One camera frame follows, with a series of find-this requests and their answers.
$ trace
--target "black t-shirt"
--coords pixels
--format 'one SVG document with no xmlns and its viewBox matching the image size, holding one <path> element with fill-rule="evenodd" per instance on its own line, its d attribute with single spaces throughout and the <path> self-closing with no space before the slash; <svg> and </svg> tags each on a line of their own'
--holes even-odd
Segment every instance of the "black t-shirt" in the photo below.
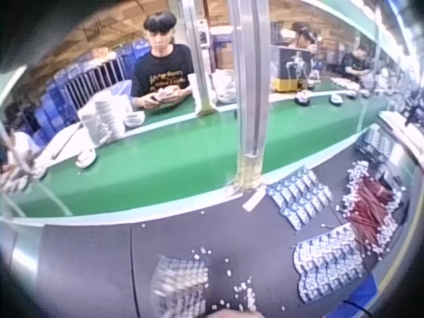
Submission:
<svg viewBox="0 0 424 318">
<path fill-rule="evenodd" d="M 363 71 L 366 69 L 365 67 L 365 61 L 361 61 L 358 58 L 355 58 L 354 55 L 352 53 L 348 53 L 345 54 L 343 56 L 342 59 L 342 64 L 341 64 L 341 72 L 342 72 L 342 76 L 344 78 L 348 78 L 352 81 L 360 81 L 360 78 L 356 75 L 350 74 L 350 73 L 346 73 L 346 68 L 347 67 L 351 67 L 352 69 L 356 70 L 356 71 Z"/>
<path fill-rule="evenodd" d="M 194 73 L 194 69 L 188 46 L 174 44 L 172 53 L 163 58 L 149 52 L 139 58 L 134 66 L 131 96 L 141 97 L 169 85 L 184 89 L 189 86 L 187 75 L 191 73 Z"/>
</svg>

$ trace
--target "hand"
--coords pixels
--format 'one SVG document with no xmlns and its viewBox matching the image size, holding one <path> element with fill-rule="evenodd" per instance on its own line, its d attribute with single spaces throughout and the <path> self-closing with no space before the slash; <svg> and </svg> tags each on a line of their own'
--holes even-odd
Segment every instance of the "hand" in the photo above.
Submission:
<svg viewBox="0 0 424 318">
<path fill-rule="evenodd" d="M 263 316 L 260 313 L 240 313 L 224 309 L 207 316 L 207 318 L 263 318 Z"/>
<path fill-rule="evenodd" d="M 152 97 L 154 93 L 147 94 L 145 96 L 139 97 L 136 100 L 136 105 L 145 109 L 157 109 L 160 107 L 160 103 L 155 101 Z"/>
<path fill-rule="evenodd" d="M 166 96 L 160 100 L 161 103 L 175 103 L 182 94 L 182 91 L 179 86 L 171 85 L 165 88 L 165 91 L 171 93 L 171 95 Z"/>
</svg>

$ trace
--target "white paper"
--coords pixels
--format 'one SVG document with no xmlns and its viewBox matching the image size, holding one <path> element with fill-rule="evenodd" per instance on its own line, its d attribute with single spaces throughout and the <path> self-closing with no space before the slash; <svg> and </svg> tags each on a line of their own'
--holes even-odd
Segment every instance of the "white paper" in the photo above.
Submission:
<svg viewBox="0 0 424 318">
<path fill-rule="evenodd" d="M 243 209 L 245 209 L 248 212 L 251 212 L 258 204 L 262 201 L 263 197 L 266 194 L 265 191 L 266 187 L 262 186 L 260 187 L 254 195 L 245 203 L 243 204 Z"/>
</svg>

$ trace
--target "black cable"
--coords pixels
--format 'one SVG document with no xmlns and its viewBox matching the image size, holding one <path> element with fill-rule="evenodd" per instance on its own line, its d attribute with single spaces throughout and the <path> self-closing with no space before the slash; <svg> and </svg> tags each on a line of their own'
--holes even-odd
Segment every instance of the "black cable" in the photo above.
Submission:
<svg viewBox="0 0 424 318">
<path fill-rule="evenodd" d="M 365 308 L 363 308 L 363 307 L 361 307 L 361 306 L 359 306 L 359 305 L 357 305 L 357 304 L 355 304 L 353 301 L 349 301 L 349 300 L 344 300 L 344 301 L 342 301 L 343 303 L 347 303 L 347 304 L 349 304 L 349 305 L 351 305 L 351 306 L 353 306 L 353 307 L 355 307 L 355 308 L 357 308 L 357 309 L 359 309 L 359 310 L 361 310 L 362 312 L 364 312 L 367 316 L 369 316 L 369 318 L 372 318 L 373 316 L 372 316 L 372 314 L 371 314 L 371 312 L 369 312 L 368 310 L 366 310 Z"/>
<path fill-rule="evenodd" d="M 138 299 L 137 299 L 137 290 L 135 288 L 135 278 L 134 278 L 134 259 L 133 259 L 133 226 L 130 225 L 130 261 L 131 261 L 131 281 L 132 281 L 132 292 L 134 295 L 135 302 L 135 311 L 137 317 L 140 318 L 140 308 L 138 307 Z"/>
</svg>

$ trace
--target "worker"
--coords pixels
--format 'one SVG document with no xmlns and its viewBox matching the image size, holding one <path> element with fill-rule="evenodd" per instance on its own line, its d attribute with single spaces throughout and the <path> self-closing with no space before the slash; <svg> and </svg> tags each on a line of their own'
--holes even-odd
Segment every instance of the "worker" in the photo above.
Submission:
<svg viewBox="0 0 424 318">
<path fill-rule="evenodd" d="M 10 138 L 11 144 L 8 145 L 4 136 L 2 136 L 1 143 L 6 151 L 6 158 L 3 158 L 1 163 L 2 170 L 12 170 L 14 167 L 18 166 L 18 161 L 9 146 L 12 146 L 15 153 L 27 164 L 30 164 L 41 151 L 40 147 L 38 147 L 31 137 L 23 131 L 15 130 L 9 125 L 5 125 L 5 130 Z"/>
<path fill-rule="evenodd" d="M 361 76 L 370 73 L 369 66 L 365 63 L 367 57 L 368 47 L 366 45 L 360 45 L 352 53 L 345 54 L 341 63 L 342 77 L 359 83 Z"/>
<path fill-rule="evenodd" d="M 310 51 L 312 54 L 317 53 L 317 37 L 310 31 L 306 23 L 294 22 L 291 29 L 296 32 L 296 36 L 294 41 L 289 44 L 290 48 L 302 48 Z"/>
<path fill-rule="evenodd" d="M 157 109 L 164 103 L 178 104 L 191 95 L 188 74 L 194 73 L 190 49 L 174 44 L 175 15 L 163 11 L 150 15 L 144 22 L 146 38 L 152 49 L 134 66 L 132 104 L 141 109 Z M 172 92 L 164 99 L 155 98 L 159 89 Z"/>
</svg>

